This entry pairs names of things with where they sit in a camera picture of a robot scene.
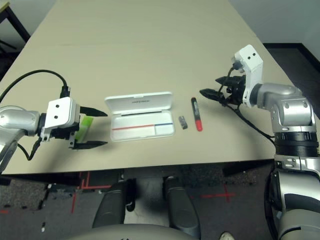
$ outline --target red tape marking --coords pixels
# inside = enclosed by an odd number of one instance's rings
[[[82,179],[82,184],[80,189],[109,189],[111,185],[100,185],[100,186],[85,186],[85,180]]]
[[[228,196],[227,185],[223,184],[223,188],[224,188],[224,193],[225,193],[225,200],[226,200],[227,203],[230,203],[230,198]]]
[[[90,179],[90,172],[88,171],[88,173],[86,174],[86,184],[85,184],[86,187],[88,187],[89,185],[89,179]]]
[[[234,193],[217,193],[217,194],[203,194],[203,195],[200,195],[200,198],[202,199],[211,199],[211,198],[219,198],[219,197],[229,198],[234,196],[236,196],[236,194]]]
[[[77,198],[77,193],[75,192],[75,193],[73,194],[73,197],[72,197],[71,214],[73,214],[74,211],[75,211],[76,198]]]

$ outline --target dark floor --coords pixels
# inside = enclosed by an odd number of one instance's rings
[[[320,116],[320,98],[317,97],[320,73],[297,49],[273,48],[269,52]],[[0,58],[0,72],[2,69],[4,61]],[[270,165],[241,172],[233,177],[224,177],[221,169],[221,164],[179,167],[199,215],[202,239],[217,240],[223,231],[230,231],[236,240],[271,240],[265,221],[263,199]],[[131,169],[126,174],[140,176],[138,187],[143,194],[137,200],[135,211],[126,213],[125,223],[168,226],[168,212],[161,192],[161,175],[152,169],[143,172]],[[19,181],[9,187],[0,187],[1,239],[60,239],[91,228],[102,194],[98,191],[79,191],[72,213],[72,194],[50,193],[43,209],[34,210],[44,197],[42,187],[44,185]]]

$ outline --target wall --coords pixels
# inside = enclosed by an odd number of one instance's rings
[[[56,0],[11,0],[11,8],[32,34]],[[229,0],[263,43],[303,43],[320,60],[320,0]],[[0,39],[22,47],[8,21]]]
[[[263,43],[303,43],[320,60],[320,0],[229,0]]]

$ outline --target white case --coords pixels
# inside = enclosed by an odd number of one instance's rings
[[[110,137],[114,142],[169,137],[175,133],[169,91],[109,96]]]

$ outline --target table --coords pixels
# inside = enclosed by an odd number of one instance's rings
[[[0,83],[49,69],[60,73],[78,104],[109,114],[95,118],[87,140],[109,143],[70,150],[67,142],[42,143],[27,161],[17,149],[4,174],[57,173],[131,167],[218,163],[273,158],[274,146],[232,111],[201,96],[219,87],[235,52],[251,44],[264,61],[264,82],[291,84],[263,44],[226,0],[58,0]],[[4,105],[46,112],[58,98],[61,82],[39,73],[23,80]],[[111,142],[107,96],[173,92],[172,137]],[[203,131],[195,127],[191,97],[196,97]],[[242,107],[258,128],[272,133],[267,111]],[[178,117],[189,128],[182,130]],[[29,151],[36,138],[23,137]]]
[[[22,25],[22,23],[19,21],[17,16],[14,14],[14,12],[11,10],[9,5],[10,3],[8,1],[0,0],[0,23],[2,23],[2,21],[4,21],[5,19],[8,19],[17,33],[25,42],[27,42],[30,38],[30,35]]]

